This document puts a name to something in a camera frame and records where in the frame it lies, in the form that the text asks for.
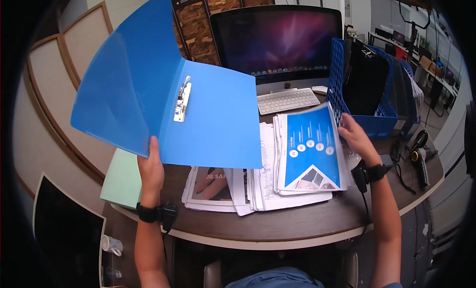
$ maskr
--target blue plastic folder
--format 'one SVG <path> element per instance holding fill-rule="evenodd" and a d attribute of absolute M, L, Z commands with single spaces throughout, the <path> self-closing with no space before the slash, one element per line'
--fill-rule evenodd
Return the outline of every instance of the blue plastic folder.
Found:
<path fill-rule="evenodd" d="M 192 85 L 185 119 L 175 122 L 187 76 Z M 155 135 L 166 164 L 262 168 L 255 84 L 253 76 L 183 59 L 171 0 L 149 0 L 96 53 L 71 125 L 143 157 Z"/>

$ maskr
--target white mouse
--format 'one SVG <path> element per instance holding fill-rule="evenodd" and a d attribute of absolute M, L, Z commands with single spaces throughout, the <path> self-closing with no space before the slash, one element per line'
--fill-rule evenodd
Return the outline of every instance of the white mouse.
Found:
<path fill-rule="evenodd" d="M 327 95 L 327 87 L 326 86 L 312 87 L 311 89 L 316 94 Z"/>

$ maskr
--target office desk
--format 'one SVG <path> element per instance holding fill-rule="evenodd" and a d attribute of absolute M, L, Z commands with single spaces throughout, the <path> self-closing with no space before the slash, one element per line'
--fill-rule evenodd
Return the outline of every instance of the office desk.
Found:
<path fill-rule="evenodd" d="M 426 73 L 428 73 L 431 77 L 433 77 L 436 81 L 438 81 L 439 83 L 441 83 L 443 85 L 443 88 L 445 89 L 445 92 L 447 92 L 451 97 L 451 101 L 449 101 L 449 106 L 452 108 L 453 104 L 455 103 L 456 96 L 458 95 L 458 93 L 455 91 L 455 89 L 453 89 L 453 87 L 451 85 L 449 85 L 448 82 L 446 82 L 444 79 L 441 79 L 440 77 L 435 76 L 434 73 L 432 73 L 431 71 L 429 71 L 425 67 L 423 67 L 421 65 L 418 65 L 418 67 L 420 68 L 420 70 L 425 70 Z M 421 74 L 417 75 L 415 73 L 415 81 L 418 82 L 418 80 L 420 78 L 421 78 Z"/>
<path fill-rule="evenodd" d="M 395 42 L 395 41 L 393 41 L 393 40 L 391 40 L 391 39 L 387 39 L 387 38 L 385 38 L 385 37 L 382 37 L 382 36 L 380 36 L 380 35 L 377 35 L 376 33 L 369 32 L 369 33 L 368 33 L 368 44 L 373 46 L 375 39 L 379 39 L 379 40 L 382 40 L 382 41 L 384 41 L 384 42 L 387 42 L 387 43 L 393 44 L 393 45 L 395 45 L 395 46 L 398 46 L 398 47 L 400 47 L 404 52 L 406 52 L 406 53 L 408 54 L 408 49 L 406 49 L 405 47 L 403 47 L 403 46 L 402 46 L 401 44 L 399 44 L 398 42 Z M 420 56 L 419 56 L 418 54 L 416 54 L 416 53 L 413 53 L 413 58 L 412 58 L 412 60 L 413 60 L 413 59 L 420 59 Z"/>
<path fill-rule="evenodd" d="M 274 115 L 260 117 L 260 121 L 272 122 Z M 396 138 L 374 141 L 380 154 L 388 154 L 390 144 Z M 435 148 L 431 139 L 426 144 Z M 344 153 L 349 148 L 344 142 Z M 438 156 L 427 162 L 431 186 L 417 188 L 417 173 L 407 163 L 400 163 L 403 180 L 414 184 L 416 195 L 405 190 L 392 169 L 388 180 L 394 192 L 400 215 L 407 213 L 426 199 L 443 181 L 444 172 Z M 366 221 L 364 202 L 360 192 L 348 190 L 334 192 L 331 200 L 299 208 L 267 212 L 255 212 L 239 217 L 236 213 L 196 211 L 185 208 L 181 201 L 189 166 L 164 165 L 165 181 L 161 192 L 162 202 L 173 201 L 179 208 L 178 217 L 170 235 L 197 243 L 234 249 L 298 249 L 334 243 L 362 233 Z M 370 214 L 372 204 L 370 191 L 366 193 Z M 134 210 L 117 205 L 113 208 L 137 221 Z"/>

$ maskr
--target blue shirt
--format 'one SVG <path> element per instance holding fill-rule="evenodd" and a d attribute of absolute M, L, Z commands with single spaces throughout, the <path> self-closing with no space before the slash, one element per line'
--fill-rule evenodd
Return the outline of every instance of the blue shirt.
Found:
<path fill-rule="evenodd" d="M 278 267 L 229 283 L 225 288 L 324 288 L 317 280 L 316 284 L 317 286 L 307 274 L 297 268 Z M 402 288 L 402 285 L 392 283 L 383 288 Z"/>

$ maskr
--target desk edge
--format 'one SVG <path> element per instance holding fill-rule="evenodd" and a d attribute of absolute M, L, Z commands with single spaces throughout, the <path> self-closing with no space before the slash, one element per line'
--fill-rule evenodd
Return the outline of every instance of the desk edge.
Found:
<path fill-rule="evenodd" d="M 427 199 L 444 181 L 445 176 L 443 177 L 428 191 L 426 191 L 422 196 L 408 204 L 407 206 L 401 208 L 398 213 L 400 216 L 408 213 L 412 209 L 414 209 L 418 204 L 423 202 Z M 124 208 L 121 208 L 118 205 L 111 204 L 111 207 L 116 209 L 118 212 L 124 214 L 125 216 L 129 217 L 130 219 L 135 220 L 136 222 L 139 220 L 139 217 L 127 211 Z M 374 225 L 369 224 L 367 227 L 366 232 L 371 231 L 374 229 Z M 199 244 L 205 244 L 209 246 L 215 247 L 222 247 L 222 248 L 229 248 L 229 249 L 243 249 L 243 250 L 287 250 L 287 249 L 302 249 L 302 248 L 309 248 L 315 246 L 321 246 L 326 244 L 335 243 L 338 241 L 346 240 L 352 237 L 356 237 L 362 233 L 364 230 L 364 226 L 357 227 L 351 230 L 343 231 L 336 234 L 326 235 L 322 237 L 315 237 L 315 238 L 306 238 L 306 239 L 298 239 L 298 240 L 288 240 L 288 241 L 240 241 L 240 240 L 231 240 L 231 239 L 223 239 L 223 238 L 214 238 L 214 237 L 206 237 L 201 235 L 196 235 L 188 232 L 183 232 L 179 230 L 172 229 L 169 234 L 173 237 L 178 237 L 184 240 L 193 241 Z"/>

